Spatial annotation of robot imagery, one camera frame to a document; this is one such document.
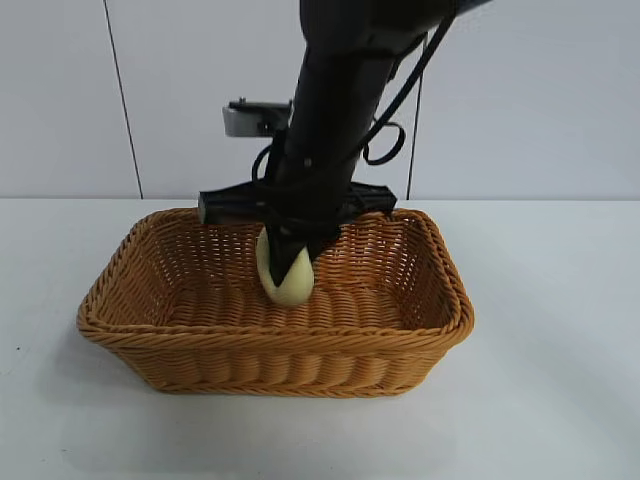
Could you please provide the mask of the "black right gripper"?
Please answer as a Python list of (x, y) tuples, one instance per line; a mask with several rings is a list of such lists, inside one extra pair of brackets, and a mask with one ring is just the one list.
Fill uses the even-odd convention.
[(276, 289), (314, 285), (310, 237), (330, 236), (345, 223), (366, 213), (390, 214), (397, 198), (386, 186), (346, 184), (346, 171), (330, 166), (304, 173), (290, 187), (275, 184), (284, 151), (285, 131), (272, 124), (225, 128), (230, 137), (271, 137), (252, 165), (251, 180), (199, 193), (197, 214), (205, 225), (262, 222), (266, 238), (267, 272)]

